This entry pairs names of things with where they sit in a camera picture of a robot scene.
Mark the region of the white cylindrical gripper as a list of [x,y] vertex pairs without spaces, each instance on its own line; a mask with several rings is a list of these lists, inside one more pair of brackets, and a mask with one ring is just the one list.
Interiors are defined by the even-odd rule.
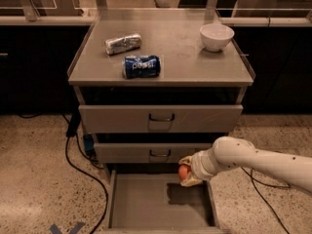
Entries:
[[210,180],[220,172],[219,162],[211,149],[199,151],[192,157],[183,157],[178,163],[180,165],[191,165],[192,173],[181,177],[180,185],[183,187],[202,184],[203,180]]

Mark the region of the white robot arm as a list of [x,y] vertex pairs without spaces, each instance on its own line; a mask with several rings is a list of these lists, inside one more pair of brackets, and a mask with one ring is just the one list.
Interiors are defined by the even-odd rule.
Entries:
[[179,160],[180,184],[190,187],[239,167],[254,169],[312,194],[312,158],[257,149],[251,142],[219,137],[210,149]]

